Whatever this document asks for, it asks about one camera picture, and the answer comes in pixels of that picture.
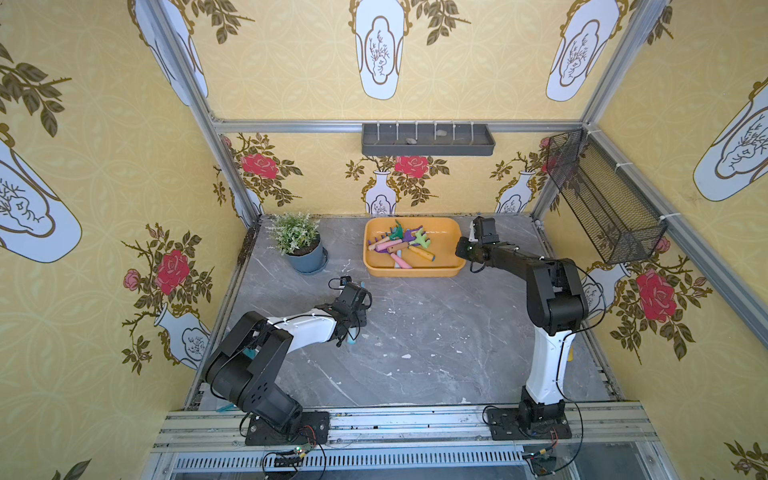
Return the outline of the yellow storage tray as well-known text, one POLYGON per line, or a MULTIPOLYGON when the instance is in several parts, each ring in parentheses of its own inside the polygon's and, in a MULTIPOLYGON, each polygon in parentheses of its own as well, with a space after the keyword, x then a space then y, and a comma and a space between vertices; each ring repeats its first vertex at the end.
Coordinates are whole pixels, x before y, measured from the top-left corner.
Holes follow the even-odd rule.
POLYGON ((379 217, 366 224, 363 262, 376 277, 453 277, 466 261, 455 254, 459 224, 448 217, 379 217))

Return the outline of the purple fork pink handle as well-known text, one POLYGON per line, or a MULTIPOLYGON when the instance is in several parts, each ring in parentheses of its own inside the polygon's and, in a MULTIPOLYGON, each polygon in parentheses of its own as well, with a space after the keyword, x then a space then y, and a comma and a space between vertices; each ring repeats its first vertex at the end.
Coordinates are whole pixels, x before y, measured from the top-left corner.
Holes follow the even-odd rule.
POLYGON ((406 230, 401 238, 392 238, 382 243, 378 243, 374 250, 376 252, 384 252, 390 247, 396 247, 398 245, 412 245, 416 242, 416 234, 421 232, 421 228, 406 230))

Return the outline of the light blue hand fork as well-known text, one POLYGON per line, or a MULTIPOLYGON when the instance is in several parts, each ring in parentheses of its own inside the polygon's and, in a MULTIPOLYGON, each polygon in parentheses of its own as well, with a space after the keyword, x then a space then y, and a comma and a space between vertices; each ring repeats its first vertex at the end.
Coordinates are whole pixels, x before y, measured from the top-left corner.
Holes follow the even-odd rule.
POLYGON ((361 333, 361 329, 366 318, 365 311, 367 290, 363 286, 354 282, 349 283, 348 286, 352 292, 352 300, 349 315, 347 342, 354 345, 359 334, 361 333))

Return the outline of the light green hand rake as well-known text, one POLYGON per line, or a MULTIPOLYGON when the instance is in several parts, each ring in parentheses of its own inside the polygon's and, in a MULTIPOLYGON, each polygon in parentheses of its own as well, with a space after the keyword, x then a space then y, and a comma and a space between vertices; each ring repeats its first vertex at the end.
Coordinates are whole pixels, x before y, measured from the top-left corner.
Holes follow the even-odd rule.
POLYGON ((421 256, 425 260, 432 262, 435 259, 435 255, 429 250, 431 240, 429 239, 424 228, 420 228, 421 232, 416 234, 416 242, 412 245, 408 245, 408 249, 421 256))

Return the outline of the dark green hand rake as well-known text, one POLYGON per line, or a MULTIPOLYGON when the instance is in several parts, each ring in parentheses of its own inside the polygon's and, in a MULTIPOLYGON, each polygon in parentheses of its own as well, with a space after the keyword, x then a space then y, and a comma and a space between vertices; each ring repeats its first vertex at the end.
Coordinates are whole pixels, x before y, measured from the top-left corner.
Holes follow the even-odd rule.
POLYGON ((384 236, 382 236, 381 238, 375 238, 373 242, 369 243, 369 245, 367 246, 367 249, 369 251, 375 251, 374 247, 378 243, 385 242, 392 238, 401 238, 404 232, 405 230, 403 226, 399 222, 396 222, 396 225, 389 232, 386 232, 384 236))

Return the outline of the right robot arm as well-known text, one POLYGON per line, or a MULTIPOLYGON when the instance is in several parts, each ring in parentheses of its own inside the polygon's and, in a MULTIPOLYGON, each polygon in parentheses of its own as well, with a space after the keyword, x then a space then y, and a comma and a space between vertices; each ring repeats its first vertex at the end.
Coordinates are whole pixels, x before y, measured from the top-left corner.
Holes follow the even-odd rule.
POLYGON ((495 220, 482 216, 473 219, 470 235, 459 239, 456 256, 482 269, 503 270, 525 281, 526 309, 535 336, 517 423, 530 429, 544 422, 562 422, 567 357, 575 334, 589 314, 579 268, 570 259, 535 255, 501 241, 495 220))

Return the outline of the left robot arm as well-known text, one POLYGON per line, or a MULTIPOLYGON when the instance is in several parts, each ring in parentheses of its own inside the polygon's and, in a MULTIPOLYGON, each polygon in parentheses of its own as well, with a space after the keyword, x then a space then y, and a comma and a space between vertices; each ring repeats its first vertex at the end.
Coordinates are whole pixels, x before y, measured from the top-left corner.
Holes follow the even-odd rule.
POLYGON ((331 303, 287 317, 245 313, 209 355, 202 370, 211 393, 259 417, 288 438, 299 434, 303 407, 276 384, 288 354, 316 344, 357 339, 373 296, 349 276, 339 279, 331 303))

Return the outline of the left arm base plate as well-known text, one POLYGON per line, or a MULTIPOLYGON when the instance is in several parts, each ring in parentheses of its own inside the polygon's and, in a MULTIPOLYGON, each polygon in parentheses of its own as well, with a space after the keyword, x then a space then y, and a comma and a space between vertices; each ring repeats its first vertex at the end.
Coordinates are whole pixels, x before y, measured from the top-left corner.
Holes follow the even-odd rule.
POLYGON ((279 427, 262 416, 252 416, 245 431, 246 446, 282 446, 311 443, 325 445, 330 432, 329 411, 303 411, 279 427))

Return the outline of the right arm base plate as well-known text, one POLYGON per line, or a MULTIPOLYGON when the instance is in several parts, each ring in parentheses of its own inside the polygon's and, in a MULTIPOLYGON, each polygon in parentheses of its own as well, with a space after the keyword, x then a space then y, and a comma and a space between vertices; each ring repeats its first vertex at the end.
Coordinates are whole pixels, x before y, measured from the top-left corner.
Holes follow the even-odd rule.
POLYGON ((514 408, 488 405, 482 411, 483 423, 494 441, 501 440, 568 440, 573 438, 565 416, 565 404, 521 404, 514 408))

